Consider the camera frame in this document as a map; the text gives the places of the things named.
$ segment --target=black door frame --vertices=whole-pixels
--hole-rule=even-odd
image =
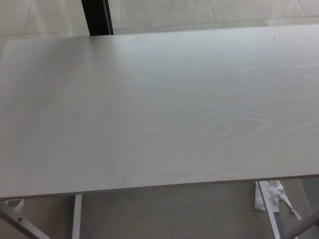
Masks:
[[[82,0],[91,36],[114,35],[108,0]]]

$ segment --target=table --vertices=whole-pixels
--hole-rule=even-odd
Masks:
[[[10,41],[0,198],[319,175],[318,30]]]

